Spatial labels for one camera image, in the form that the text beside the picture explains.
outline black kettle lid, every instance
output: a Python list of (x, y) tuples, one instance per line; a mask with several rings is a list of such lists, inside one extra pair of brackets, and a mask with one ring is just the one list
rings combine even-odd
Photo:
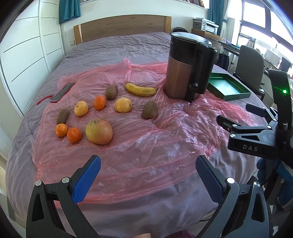
[(192, 33), (187, 33), (187, 32), (172, 32), (171, 33), (172, 36), (179, 38), (181, 40), (186, 40), (189, 42), (195, 42), (195, 43), (204, 43), (204, 44), (208, 44), (208, 45), (212, 45), (212, 43), (207, 40), (206, 38), (203, 38), (199, 35), (195, 35)]

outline kettle handle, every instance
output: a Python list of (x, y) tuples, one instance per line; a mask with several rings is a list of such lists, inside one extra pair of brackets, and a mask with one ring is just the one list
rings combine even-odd
[(195, 93), (204, 94), (209, 83), (209, 78), (214, 66), (217, 50), (198, 43), (194, 52), (193, 65), (188, 81), (190, 90)]

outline black chair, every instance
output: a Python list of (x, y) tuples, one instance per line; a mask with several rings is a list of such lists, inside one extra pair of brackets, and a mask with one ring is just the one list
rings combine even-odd
[(279, 70), (287, 73), (290, 67), (292, 67), (292, 63), (290, 61), (286, 60), (284, 57), (282, 57), (282, 61), (279, 66)]
[(264, 71), (264, 60), (258, 51), (248, 46), (241, 46), (236, 71), (233, 74), (240, 82), (247, 86), (253, 93), (265, 97), (265, 90), (261, 87)]

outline teal curtain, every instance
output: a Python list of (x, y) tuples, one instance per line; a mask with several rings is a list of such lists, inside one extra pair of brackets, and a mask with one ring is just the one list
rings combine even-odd
[(225, 0), (209, 0), (208, 19), (219, 25), (218, 35), (221, 33), (221, 22), (223, 19)]
[(60, 0), (59, 3), (59, 23), (64, 23), (73, 18), (80, 17), (79, 0)]

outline tangerine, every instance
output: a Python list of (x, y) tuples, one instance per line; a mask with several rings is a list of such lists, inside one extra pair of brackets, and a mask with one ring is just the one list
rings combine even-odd
[(103, 95), (97, 96), (93, 102), (93, 107), (96, 110), (102, 110), (105, 106), (106, 106), (106, 97)]
[(55, 133), (58, 137), (66, 136), (68, 128), (65, 124), (60, 123), (55, 127)]
[(82, 139), (82, 132), (77, 127), (71, 127), (67, 132), (67, 139), (71, 143), (77, 143)]

